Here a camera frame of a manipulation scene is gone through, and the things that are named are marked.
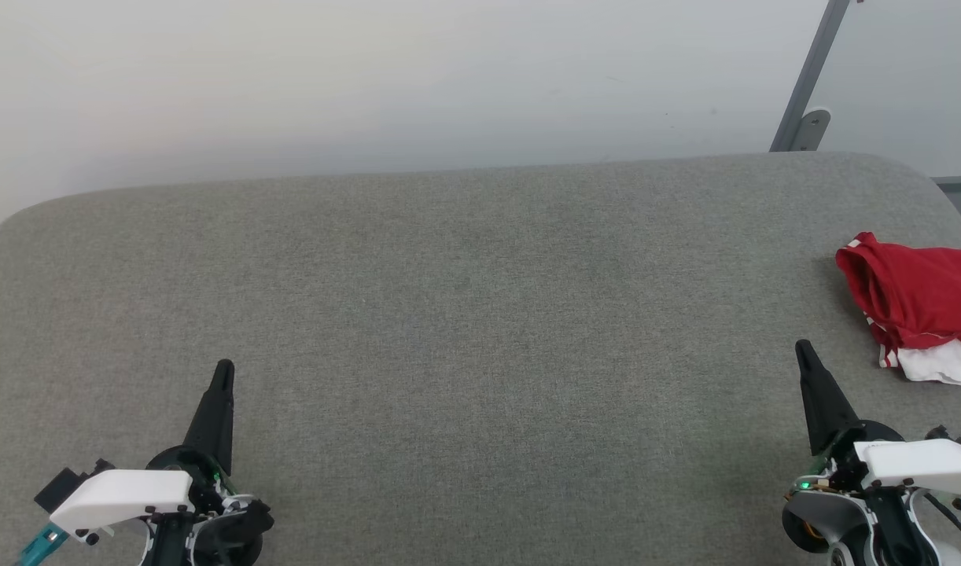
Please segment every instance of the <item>teal connector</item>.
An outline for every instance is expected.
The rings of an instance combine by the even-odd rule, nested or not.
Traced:
[[[30,541],[27,548],[20,552],[20,559],[16,561],[16,566],[37,566],[43,559],[50,556],[53,551],[59,549],[68,540],[68,533],[63,531],[54,523],[46,524],[39,532],[37,538]]]

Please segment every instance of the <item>red and white fabric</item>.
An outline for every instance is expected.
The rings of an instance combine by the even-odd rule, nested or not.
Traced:
[[[879,365],[961,384],[961,250],[908,248],[859,233],[837,266],[864,311]]]

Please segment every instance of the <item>red cloth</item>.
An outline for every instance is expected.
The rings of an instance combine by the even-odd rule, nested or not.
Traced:
[[[887,351],[961,341],[961,250],[915,250],[862,232],[837,251],[837,267]]]

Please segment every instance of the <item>black cable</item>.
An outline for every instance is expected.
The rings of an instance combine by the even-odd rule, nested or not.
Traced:
[[[934,505],[935,509],[938,509],[938,511],[943,513],[943,515],[945,515],[945,519],[951,520],[952,524],[955,524],[956,529],[961,531],[961,523],[959,522],[959,519],[956,518],[955,513],[945,506],[943,502],[938,501],[938,499],[934,498],[934,495],[932,494],[924,494],[924,498],[927,499],[927,501],[930,501],[931,505]]]

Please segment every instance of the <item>gray table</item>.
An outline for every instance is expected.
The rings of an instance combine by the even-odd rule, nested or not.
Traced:
[[[793,153],[149,187],[0,226],[0,564],[63,466],[143,466],[237,365],[262,564],[810,564],[793,343],[860,415],[961,432],[879,369],[833,254],[961,247],[929,179]],[[948,524],[931,529],[961,545]],[[138,538],[53,564],[135,564]]]

